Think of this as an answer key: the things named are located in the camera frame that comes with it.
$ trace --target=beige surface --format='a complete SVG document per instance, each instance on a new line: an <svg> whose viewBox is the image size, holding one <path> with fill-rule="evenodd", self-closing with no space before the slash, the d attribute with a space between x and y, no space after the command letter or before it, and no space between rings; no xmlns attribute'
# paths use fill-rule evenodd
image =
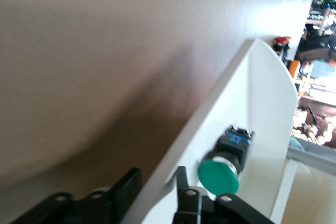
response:
<svg viewBox="0 0 336 224"><path fill-rule="evenodd" d="M245 39L291 36L295 50L310 2L0 0L0 202L19 209L19 187L40 185L41 193L20 190L37 199L54 180L55 190L86 193L104 173L71 172L77 179L69 179L65 164L84 151L78 167L101 165L89 147L106 131L118 134L124 119L136 120L148 135L141 147L109 139L111 156L123 144L131 153L146 149L146 160L137 160L149 175ZM148 148L157 141L157 125L147 118L162 120L165 144ZM167 120L176 124L166 127ZM116 167L133 165L118 160ZM60 163L56 175L38 175ZM8 199L11 190L17 194ZM0 209L0 220L18 211Z"/></svg>

